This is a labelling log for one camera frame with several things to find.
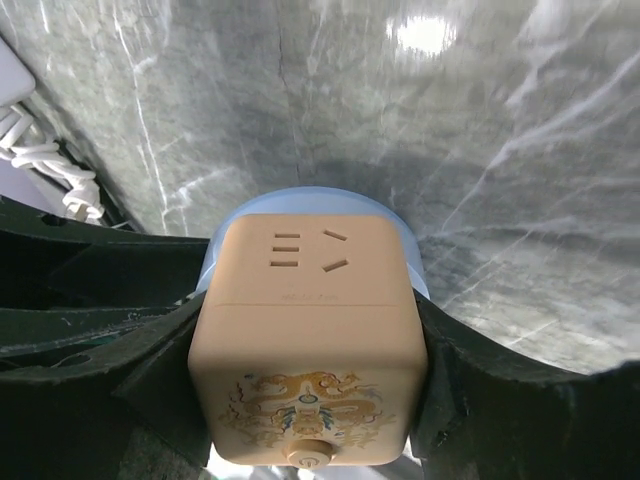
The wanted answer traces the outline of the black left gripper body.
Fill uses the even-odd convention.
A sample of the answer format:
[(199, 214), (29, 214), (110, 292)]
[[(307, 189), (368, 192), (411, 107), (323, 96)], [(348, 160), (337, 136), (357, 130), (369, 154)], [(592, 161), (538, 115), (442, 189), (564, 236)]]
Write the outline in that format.
[(191, 294), (204, 239), (92, 226), (1, 200), (1, 355), (139, 327)]

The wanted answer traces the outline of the round light blue socket base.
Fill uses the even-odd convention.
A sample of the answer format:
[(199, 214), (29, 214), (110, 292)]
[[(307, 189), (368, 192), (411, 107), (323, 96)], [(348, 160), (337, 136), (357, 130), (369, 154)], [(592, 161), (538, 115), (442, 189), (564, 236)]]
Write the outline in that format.
[(194, 293), (206, 291), (229, 226), (252, 214), (376, 215), (392, 220), (399, 232), (412, 287), (431, 299), (418, 240), (410, 227), (391, 209), (361, 194), (331, 187), (301, 186), (260, 195), (244, 203), (219, 225), (208, 244)]

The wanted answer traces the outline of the small white power strip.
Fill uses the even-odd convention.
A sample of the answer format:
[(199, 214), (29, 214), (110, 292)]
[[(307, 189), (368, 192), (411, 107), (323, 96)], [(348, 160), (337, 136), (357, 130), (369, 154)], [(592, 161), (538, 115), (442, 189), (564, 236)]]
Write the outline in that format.
[(12, 48), (0, 40), (0, 105), (11, 106), (28, 98), (36, 81)]

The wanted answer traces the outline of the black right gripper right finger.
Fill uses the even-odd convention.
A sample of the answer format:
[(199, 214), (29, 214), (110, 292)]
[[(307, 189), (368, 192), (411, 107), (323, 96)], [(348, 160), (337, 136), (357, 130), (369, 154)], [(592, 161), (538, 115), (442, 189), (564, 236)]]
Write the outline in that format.
[(411, 446), (425, 478), (638, 478), (638, 361), (570, 372), (415, 299), (428, 375)]

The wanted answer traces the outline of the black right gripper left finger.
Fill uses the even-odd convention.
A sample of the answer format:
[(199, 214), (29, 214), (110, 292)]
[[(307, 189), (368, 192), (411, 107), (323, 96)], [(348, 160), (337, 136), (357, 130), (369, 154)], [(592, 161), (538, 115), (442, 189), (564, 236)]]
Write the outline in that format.
[(211, 439), (187, 353), (203, 300), (55, 366), (2, 372), (2, 478), (200, 478)]

